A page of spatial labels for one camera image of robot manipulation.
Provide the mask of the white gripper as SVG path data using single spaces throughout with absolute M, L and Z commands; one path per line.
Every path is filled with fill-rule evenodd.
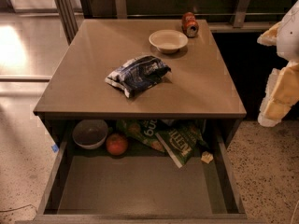
M 299 0 L 281 22 L 258 37 L 257 43 L 264 46 L 277 45 L 278 56 L 289 61 L 281 70 L 272 70 L 260 106 L 259 124 L 274 127 L 299 101 Z

